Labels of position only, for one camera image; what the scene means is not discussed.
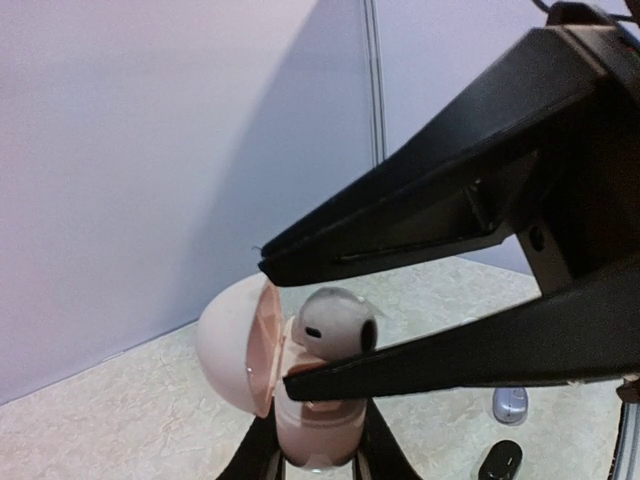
cable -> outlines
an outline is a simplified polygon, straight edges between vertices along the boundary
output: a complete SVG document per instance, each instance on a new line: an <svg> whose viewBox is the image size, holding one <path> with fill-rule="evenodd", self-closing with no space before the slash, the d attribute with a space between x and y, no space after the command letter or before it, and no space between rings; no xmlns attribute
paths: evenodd
<svg viewBox="0 0 640 480"><path fill-rule="evenodd" d="M538 7L540 10L542 10L544 13L549 13L550 7L549 5L547 5L546 3L544 3L544 0L531 0L531 2ZM609 13L608 14L611 18L613 18L614 20L617 20L618 22L633 22L635 23L635 20L633 19L633 17L631 15L621 15L618 13Z"/></svg>

earbud case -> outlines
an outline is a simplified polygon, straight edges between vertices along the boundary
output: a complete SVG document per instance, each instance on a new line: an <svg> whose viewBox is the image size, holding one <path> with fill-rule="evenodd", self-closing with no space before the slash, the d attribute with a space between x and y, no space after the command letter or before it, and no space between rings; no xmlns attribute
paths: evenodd
<svg viewBox="0 0 640 480"><path fill-rule="evenodd" d="M280 294L265 275L220 293L198 322L196 351L213 389L227 402L265 418L274 402L280 448L306 468L348 462L360 443L365 400L295 402L282 377L325 363L293 341Z"/></svg>

open lid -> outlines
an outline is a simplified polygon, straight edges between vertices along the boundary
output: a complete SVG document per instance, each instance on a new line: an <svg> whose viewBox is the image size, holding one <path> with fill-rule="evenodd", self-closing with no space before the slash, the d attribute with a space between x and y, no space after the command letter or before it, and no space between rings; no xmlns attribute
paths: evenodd
<svg viewBox="0 0 640 480"><path fill-rule="evenodd" d="M196 351L221 397L264 418L271 408L281 339L280 294L260 273L211 301L198 322Z"/></svg>

white wall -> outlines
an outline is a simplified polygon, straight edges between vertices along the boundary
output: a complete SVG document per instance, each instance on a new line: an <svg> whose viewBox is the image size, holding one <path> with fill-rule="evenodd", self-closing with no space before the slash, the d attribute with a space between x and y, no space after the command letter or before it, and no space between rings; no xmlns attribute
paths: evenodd
<svg viewBox="0 0 640 480"><path fill-rule="evenodd" d="M194 320L371 166L360 8L0 3L0 403Z"/></svg>
<svg viewBox="0 0 640 480"><path fill-rule="evenodd" d="M627 13L623 0L600 5L610 12ZM546 21L530 0L376 0L376 6L389 153L527 30ZM530 273L515 237L462 256Z"/></svg>

gray computer mouse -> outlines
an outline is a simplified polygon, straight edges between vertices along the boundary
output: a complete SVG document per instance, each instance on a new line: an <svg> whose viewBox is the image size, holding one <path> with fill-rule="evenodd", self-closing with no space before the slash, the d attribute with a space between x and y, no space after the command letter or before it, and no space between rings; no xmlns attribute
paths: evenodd
<svg viewBox="0 0 640 480"><path fill-rule="evenodd" d="M524 422L529 409L529 396L522 387L496 388L493 392L493 416L505 425Z"/></svg>

